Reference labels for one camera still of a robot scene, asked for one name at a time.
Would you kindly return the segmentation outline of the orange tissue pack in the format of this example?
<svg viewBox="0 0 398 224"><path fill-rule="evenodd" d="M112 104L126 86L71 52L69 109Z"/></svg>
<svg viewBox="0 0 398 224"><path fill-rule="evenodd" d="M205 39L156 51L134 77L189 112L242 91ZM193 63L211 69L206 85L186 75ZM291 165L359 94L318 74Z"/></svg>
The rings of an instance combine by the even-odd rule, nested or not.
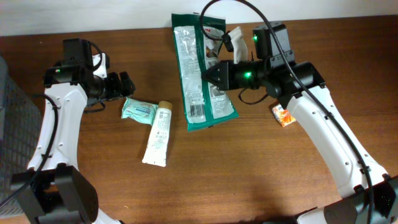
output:
<svg viewBox="0 0 398 224"><path fill-rule="evenodd" d="M297 120L289 113L288 110L283 109L283 107L278 104L272 108L272 113L275 119L279 122L282 127L286 127Z"/></svg>

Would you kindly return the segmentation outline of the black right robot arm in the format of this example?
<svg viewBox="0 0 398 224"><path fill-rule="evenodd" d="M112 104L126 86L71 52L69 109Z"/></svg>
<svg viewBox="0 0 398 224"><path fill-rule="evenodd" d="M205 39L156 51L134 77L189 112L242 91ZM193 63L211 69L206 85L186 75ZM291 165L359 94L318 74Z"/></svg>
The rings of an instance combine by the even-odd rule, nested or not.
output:
<svg viewBox="0 0 398 224"><path fill-rule="evenodd" d="M243 32L219 37L234 54L207 68L202 79L218 89L257 89L278 100L303 127L328 166L340 200L287 219L287 223L394 223L397 178L365 150L331 98L325 81L310 62L297 63L287 28L280 22L253 30L255 54L248 54Z"/></svg>

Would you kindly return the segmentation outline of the white cream tube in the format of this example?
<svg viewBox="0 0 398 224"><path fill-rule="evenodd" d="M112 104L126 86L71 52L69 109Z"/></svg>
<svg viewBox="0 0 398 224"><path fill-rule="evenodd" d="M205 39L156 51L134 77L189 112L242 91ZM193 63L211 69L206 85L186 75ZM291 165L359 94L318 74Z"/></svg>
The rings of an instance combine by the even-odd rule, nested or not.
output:
<svg viewBox="0 0 398 224"><path fill-rule="evenodd" d="M168 101L160 101L142 159L143 163L160 167L166 166L171 118L172 104Z"/></svg>

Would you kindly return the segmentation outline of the mint wipes pack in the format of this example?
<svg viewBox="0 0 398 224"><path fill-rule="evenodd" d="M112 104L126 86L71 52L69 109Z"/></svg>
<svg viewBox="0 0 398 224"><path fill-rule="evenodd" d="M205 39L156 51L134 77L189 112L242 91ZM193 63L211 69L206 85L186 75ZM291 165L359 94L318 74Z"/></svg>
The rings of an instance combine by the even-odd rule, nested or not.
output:
<svg viewBox="0 0 398 224"><path fill-rule="evenodd" d="M158 107L158 105L153 103L126 98L122 108L121 118L131 118L138 123L152 125Z"/></svg>

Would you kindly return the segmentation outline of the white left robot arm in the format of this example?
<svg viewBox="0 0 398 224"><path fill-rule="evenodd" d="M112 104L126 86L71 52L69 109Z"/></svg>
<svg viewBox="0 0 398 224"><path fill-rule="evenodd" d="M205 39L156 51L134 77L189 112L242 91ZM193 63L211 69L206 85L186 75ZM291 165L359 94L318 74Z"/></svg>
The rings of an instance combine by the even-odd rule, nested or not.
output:
<svg viewBox="0 0 398 224"><path fill-rule="evenodd" d="M39 142L27 171L11 187L30 223L117 223L100 209L94 186L78 169L81 118L88 106L133 94L127 72L49 69Z"/></svg>

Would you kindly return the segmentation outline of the green glove package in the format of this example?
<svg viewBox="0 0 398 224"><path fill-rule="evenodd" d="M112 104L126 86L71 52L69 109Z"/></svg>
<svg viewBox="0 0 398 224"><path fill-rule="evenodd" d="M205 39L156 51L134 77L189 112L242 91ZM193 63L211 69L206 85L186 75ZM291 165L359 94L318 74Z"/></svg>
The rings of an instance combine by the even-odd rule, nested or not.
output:
<svg viewBox="0 0 398 224"><path fill-rule="evenodd" d="M201 79L201 73L219 62L221 41L226 23L219 17L203 18L200 29L198 14L171 15L175 53L182 89L187 131L209 128L239 117L229 96Z"/></svg>

